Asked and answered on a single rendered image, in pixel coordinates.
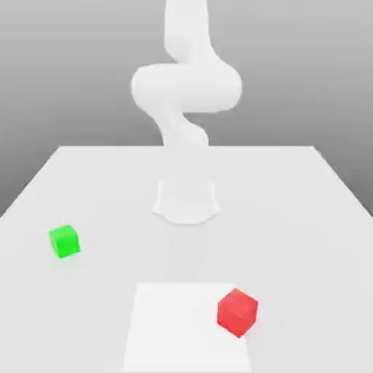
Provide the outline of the small green cube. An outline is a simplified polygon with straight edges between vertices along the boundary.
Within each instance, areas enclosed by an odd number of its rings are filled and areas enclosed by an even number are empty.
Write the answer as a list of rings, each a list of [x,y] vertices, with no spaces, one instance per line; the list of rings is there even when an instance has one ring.
[[[49,231],[53,251],[59,259],[77,254],[81,251],[79,237],[70,225],[64,225]]]

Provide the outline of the small red cube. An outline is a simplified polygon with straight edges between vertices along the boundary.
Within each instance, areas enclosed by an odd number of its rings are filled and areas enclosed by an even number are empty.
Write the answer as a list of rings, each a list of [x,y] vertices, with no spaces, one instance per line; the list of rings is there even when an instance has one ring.
[[[255,323],[259,303],[238,288],[218,301],[217,324],[241,338]]]

